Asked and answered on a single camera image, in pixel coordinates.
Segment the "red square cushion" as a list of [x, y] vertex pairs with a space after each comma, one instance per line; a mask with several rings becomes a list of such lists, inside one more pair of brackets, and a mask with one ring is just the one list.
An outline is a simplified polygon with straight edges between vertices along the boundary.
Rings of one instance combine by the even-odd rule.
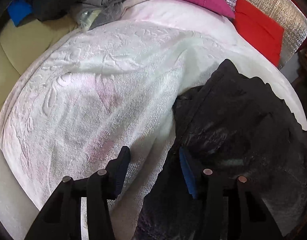
[[284, 28], [246, 0], [237, 0], [234, 26], [250, 45], [278, 67]]

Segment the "black quilted jacket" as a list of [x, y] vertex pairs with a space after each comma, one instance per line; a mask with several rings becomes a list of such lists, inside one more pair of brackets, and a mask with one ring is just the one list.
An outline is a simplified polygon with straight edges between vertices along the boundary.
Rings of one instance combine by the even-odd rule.
[[283, 236], [307, 239], [307, 132], [260, 78], [224, 60], [173, 105], [175, 141], [145, 196], [134, 239], [194, 239], [198, 204], [181, 170], [186, 148], [202, 168], [244, 176]]

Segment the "grey folded garment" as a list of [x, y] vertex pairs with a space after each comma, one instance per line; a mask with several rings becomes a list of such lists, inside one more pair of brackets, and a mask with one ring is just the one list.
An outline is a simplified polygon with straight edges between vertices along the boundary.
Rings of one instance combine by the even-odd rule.
[[149, 0], [84, 0], [70, 9], [83, 32], [121, 19], [127, 9]]

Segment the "silver foil insulation panel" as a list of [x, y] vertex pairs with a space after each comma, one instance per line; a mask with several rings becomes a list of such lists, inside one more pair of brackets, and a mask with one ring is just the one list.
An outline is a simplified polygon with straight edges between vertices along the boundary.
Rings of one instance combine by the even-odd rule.
[[[226, 0], [232, 9], [237, 0]], [[307, 38], [307, 18], [292, 0], [246, 0], [284, 28], [278, 68], [282, 69]]]

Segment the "white embossed bed blanket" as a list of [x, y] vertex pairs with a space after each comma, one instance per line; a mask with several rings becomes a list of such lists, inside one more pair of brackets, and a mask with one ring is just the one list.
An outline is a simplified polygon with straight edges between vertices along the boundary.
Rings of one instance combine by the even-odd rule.
[[121, 196], [109, 202], [118, 239], [130, 239], [175, 138], [172, 106], [230, 59], [260, 77], [307, 130], [285, 76], [228, 18], [179, 0], [150, 0], [121, 20], [72, 31], [22, 74], [0, 111], [0, 221], [23, 239], [64, 176], [86, 178], [129, 146]]

